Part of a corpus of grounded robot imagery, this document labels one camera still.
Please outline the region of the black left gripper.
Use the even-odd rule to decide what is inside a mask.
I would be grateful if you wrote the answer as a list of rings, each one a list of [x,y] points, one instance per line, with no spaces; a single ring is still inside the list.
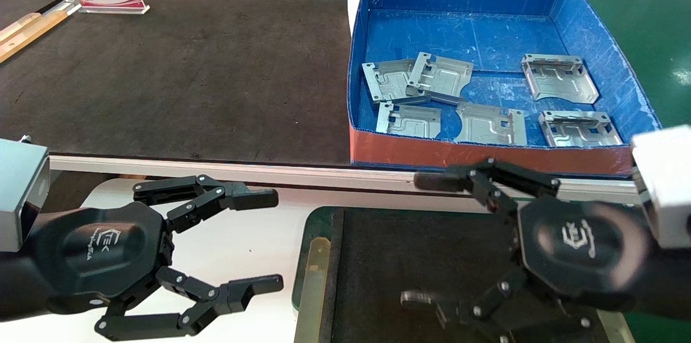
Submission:
[[[110,341],[196,336],[220,316],[246,311],[254,296],[284,287],[279,274],[213,287],[163,267],[172,262],[172,235],[165,218],[141,202],[42,213],[24,248],[31,314],[84,313],[117,300],[94,326]],[[130,302],[136,305],[158,286],[193,306],[182,313],[125,314]]]

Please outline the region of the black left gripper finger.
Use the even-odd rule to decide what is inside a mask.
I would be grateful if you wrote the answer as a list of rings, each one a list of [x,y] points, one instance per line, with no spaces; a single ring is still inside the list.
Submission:
[[[182,233],[223,210],[256,210],[276,207],[276,190],[250,190],[241,181],[222,181],[202,174],[147,181],[133,187],[133,200],[151,207],[180,202],[166,215],[166,229]]]

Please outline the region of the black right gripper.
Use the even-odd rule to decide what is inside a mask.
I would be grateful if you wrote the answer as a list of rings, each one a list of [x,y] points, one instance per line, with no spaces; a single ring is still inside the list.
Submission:
[[[479,299],[401,293],[402,306],[434,310],[449,336],[457,339],[466,328],[493,342],[575,342],[591,335],[594,319],[568,311],[561,299],[615,311],[632,310],[640,298],[637,286],[653,247],[641,212],[612,203],[558,200],[558,178],[494,158],[442,171],[417,171],[414,184],[419,190],[467,191],[504,224],[518,223],[526,269],[511,270]],[[520,209],[499,185],[534,201]],[[552,301],[562,315],[518,329],[501,327],[494,314],[521,291]]]

